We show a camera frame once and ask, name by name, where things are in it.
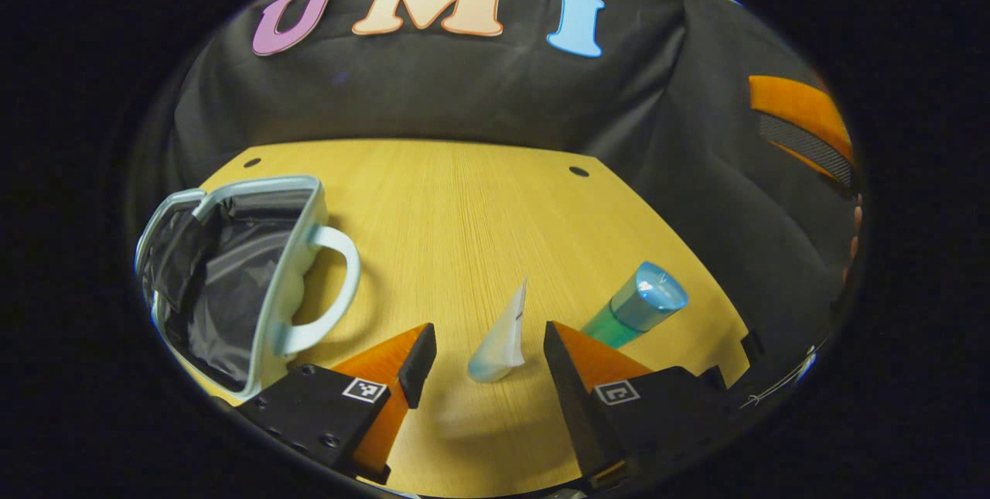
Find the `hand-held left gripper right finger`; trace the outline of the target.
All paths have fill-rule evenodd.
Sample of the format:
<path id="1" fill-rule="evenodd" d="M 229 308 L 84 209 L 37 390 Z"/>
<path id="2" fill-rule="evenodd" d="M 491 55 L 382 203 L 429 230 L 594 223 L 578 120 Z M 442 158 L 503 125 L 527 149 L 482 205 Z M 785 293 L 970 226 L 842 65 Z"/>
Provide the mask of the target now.
<path id="1" fill-rule="evenodd" d="M 671 477 L 743 434 L 717 367 L 654 370 L 556 320 L 542 351 L 581 477 L 594 488 Z"/>

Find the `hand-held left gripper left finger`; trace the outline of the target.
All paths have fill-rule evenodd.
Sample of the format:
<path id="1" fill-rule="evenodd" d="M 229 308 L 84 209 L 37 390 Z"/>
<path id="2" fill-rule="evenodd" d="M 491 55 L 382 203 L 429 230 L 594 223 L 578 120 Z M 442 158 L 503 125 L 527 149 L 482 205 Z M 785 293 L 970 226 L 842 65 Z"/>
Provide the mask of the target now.
<path id="1" fill-rule="evenodd" d="M 236 410 L 329 470 L 386 484 L 392 447 L 435 357 L 435 327 L 423 323 L 333 367 L 304 363 Z"/>

